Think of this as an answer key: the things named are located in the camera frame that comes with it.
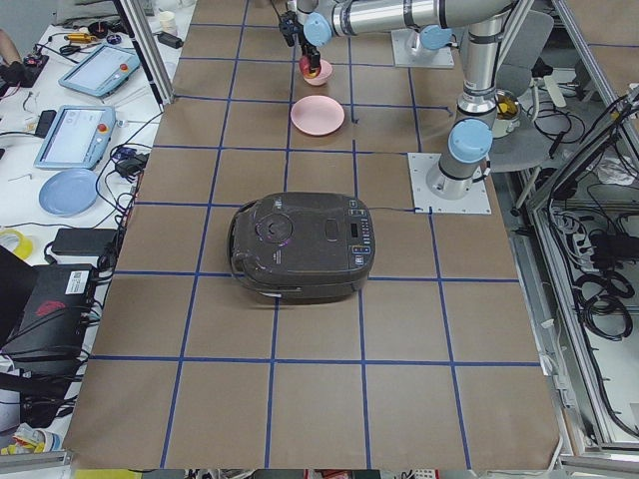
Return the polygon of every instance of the yellow tape roll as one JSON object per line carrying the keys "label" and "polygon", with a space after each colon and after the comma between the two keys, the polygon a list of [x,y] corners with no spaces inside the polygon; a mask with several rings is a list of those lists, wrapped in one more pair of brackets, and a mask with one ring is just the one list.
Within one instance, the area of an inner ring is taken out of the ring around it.
{"label": "yellow tape roll", "polygon": [[33,243],[17,230],[0,230],[0,246],[4,246],[20,259],[26,259],[33,251]]}

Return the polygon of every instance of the display screen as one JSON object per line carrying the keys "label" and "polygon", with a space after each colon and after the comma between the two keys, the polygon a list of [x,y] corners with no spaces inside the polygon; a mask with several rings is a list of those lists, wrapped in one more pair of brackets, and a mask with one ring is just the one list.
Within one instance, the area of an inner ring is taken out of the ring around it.
{"label": "display screen", "polygon": [[78,67],[78,70],[67,78],[78,87],[98,90],[104,82],[120,70],[120,65],[127,63],[134,54],[115,48],[103,48]]}
{"label": "display screen", "polygon": [[41,161],[83,163],[103,113],[103,110],[65,110]]}

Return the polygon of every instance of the pink plate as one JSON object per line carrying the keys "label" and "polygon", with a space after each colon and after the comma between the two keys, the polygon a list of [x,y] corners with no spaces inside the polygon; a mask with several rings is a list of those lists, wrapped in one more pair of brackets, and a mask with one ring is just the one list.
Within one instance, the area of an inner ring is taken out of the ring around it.
{"label": "pink plate", "polygon": [[320,137],[337,130],[343,123],[343,108],[324,95],[304,97],[291,108],[291,120],[302,132]]}

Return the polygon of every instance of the chair backrest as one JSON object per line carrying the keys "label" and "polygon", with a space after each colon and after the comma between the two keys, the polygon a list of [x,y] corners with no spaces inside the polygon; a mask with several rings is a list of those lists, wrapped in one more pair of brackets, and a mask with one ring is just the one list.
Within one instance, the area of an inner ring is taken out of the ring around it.
{"label": "chair backrest", "polygon": [[[506,58],[497,72],[497,88],[521,96],[530,85],[532,67],[541,55],[554,26],[553,18],[530,10],[522,22]],[[467,35],[464,31],[459,42],[462,63],[467,58]]]}

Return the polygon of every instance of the person's arm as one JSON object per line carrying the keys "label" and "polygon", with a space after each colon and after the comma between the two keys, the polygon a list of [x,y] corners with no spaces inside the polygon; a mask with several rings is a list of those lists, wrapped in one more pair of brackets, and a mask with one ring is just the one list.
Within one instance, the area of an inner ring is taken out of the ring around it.
{"label": "person's arm", "polygon": [[13,62],[22,62],[22,58],[20,58],[18,49],[11,37],[2,29],[0,29],[0,57],[3,58],[7,65],[11,65]]}

